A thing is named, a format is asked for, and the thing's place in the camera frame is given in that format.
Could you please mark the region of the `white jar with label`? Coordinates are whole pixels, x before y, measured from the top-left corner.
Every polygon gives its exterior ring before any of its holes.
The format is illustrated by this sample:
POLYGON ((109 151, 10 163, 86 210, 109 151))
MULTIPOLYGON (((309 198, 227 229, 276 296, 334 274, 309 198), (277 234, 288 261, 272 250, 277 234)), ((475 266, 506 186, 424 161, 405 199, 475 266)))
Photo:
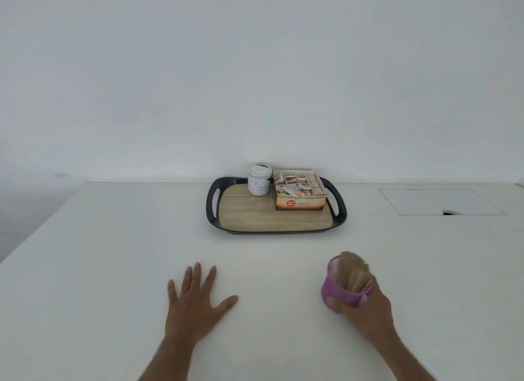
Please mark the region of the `white jar with label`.
POLYGON ((254 163, 249 166, 247 185, 249 192, 254 196, 265 196, 270 191, 272 167, 264 163, 254 163))

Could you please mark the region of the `open cardboard tea bag box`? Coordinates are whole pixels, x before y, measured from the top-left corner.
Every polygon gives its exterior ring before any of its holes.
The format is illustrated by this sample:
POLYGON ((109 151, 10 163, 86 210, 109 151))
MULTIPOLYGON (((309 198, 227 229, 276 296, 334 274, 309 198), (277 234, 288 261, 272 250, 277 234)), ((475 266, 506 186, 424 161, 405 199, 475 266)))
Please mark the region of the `open cardboard tea bag box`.
POLYGON ((327 191, 315 170, 273 170, 276 210, 321 211, 327 191))

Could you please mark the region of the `person's left forearm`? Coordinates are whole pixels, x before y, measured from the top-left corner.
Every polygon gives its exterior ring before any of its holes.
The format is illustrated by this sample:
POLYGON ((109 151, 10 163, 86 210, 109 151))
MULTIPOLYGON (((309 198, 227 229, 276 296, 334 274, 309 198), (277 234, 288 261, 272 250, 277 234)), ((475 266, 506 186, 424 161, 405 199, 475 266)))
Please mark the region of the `person's left forearm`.
POLYGON ((184 335, 165 336, 137 381, 187 381, 195 346, 184 335))

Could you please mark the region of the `black tray with wood-look base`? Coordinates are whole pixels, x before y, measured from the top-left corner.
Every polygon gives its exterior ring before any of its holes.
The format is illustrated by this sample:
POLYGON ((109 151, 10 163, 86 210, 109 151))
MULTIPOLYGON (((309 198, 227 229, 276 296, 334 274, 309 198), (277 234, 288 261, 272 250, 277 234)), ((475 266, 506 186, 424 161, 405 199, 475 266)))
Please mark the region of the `black tray with wood-look base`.
POLYGON ((320 178, 331 192, 338 212, 329 199, 322 210, 277 210, 274 186, 266 196, 254 196, 247 179, 221 177, 213 181, 206 199, 209 223, 225 232, 238 235, 308 234, 342 226, 348 212, 344 199, 327 179, 320 178))

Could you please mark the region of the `bundle of wooden stir sticks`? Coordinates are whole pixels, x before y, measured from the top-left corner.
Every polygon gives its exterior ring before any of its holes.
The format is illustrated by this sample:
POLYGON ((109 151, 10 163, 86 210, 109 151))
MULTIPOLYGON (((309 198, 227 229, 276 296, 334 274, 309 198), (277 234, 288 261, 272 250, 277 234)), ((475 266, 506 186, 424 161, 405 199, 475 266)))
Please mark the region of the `bundle of wooden stir sticks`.
POLYGON ((336 284, 347 292, 362 293, 371 285, 370 266, 356 253, 341 252, 333 276, 336 284))

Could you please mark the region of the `purple cup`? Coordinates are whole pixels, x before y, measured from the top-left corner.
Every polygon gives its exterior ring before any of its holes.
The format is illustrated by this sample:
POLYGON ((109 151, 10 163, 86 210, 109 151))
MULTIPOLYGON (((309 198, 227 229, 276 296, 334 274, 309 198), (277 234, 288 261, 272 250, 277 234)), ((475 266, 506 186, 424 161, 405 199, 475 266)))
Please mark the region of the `purple cup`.
POLYGON ((342 300, 343 302, 347 303, 348 305, 351 305, 352 307, 357 308, 358 305, 361 303, 361 301, 365 297, 367 297, 367 295, 371 292, 373 288, 373 278, 372 278, 371 285, 367 287, 366 290, 362 293, 347 292, 344 289, 342 289, 341 287, 339 287, 333 278, 334 271, 335 271, 335 265, 337 263, 337 259, 339 255, 330 259, 330 261, 327 264, 326 276, 325 276, 323 285, 321 287, 322 300, 327 307, 328 307, 327 299, 329 297, 333 297, 333 298, 342 300))

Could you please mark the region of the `person's left hand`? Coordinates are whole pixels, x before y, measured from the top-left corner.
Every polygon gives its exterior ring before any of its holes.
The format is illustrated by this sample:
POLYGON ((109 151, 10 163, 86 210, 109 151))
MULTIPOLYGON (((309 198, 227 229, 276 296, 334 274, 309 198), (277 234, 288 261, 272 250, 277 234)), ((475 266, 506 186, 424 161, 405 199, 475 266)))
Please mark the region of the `person's left hand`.
POLYGON ((211 293, 217 276, 217 267, 213 265, 204 282, 201 281, 201 295, 190 298, 190 283, 194 266, 186 268, 184 273, 177 308, 169 308, 165 323, 165 336, 181 334, 196 342, 204 339, 222 318, 213 317, 211 293))

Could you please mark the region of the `white table hatch cover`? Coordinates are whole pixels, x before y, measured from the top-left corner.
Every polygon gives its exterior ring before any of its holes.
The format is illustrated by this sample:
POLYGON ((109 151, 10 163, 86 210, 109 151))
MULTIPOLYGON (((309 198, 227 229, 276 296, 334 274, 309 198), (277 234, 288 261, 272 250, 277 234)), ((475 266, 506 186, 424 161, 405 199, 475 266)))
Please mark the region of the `white table hatch cover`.
POLYGON ((400 216, 505 215, 470 189, 381 189, 400 216))

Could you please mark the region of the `person's right forearm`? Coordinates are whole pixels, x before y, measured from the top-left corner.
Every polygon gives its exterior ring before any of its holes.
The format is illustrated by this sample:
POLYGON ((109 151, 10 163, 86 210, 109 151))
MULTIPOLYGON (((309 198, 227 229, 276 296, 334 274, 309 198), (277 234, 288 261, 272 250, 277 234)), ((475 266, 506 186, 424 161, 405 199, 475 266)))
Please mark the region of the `person's right forearm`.
POLYGON ((396 378, 396 381, 436 381, 416 359, 395 331, 383 332, 369 338, 396 378))

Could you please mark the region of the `pile of tea bag sachets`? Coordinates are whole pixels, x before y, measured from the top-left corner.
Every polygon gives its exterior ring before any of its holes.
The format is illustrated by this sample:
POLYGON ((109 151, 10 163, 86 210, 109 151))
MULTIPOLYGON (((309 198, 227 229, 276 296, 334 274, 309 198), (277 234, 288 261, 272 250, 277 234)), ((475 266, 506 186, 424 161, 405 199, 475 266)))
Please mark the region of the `pile of tea bag sachets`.
POLYGON ((315 170, 276 170, 272 176, 277 196, 309 198, 326 195, 315 170))

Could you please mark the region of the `person's right hand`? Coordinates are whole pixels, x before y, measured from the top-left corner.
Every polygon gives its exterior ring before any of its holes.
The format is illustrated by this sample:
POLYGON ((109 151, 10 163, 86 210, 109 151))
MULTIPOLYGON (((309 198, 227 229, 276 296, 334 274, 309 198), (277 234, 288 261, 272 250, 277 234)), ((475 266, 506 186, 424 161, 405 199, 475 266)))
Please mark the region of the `person's right hand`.
POLYGON ((360 335, 367 340, 379 333, 395 331, 390 300, 381 291, 374 275, 373 288, 366 301, 356 308, 355 314, 343 314, 360 335))

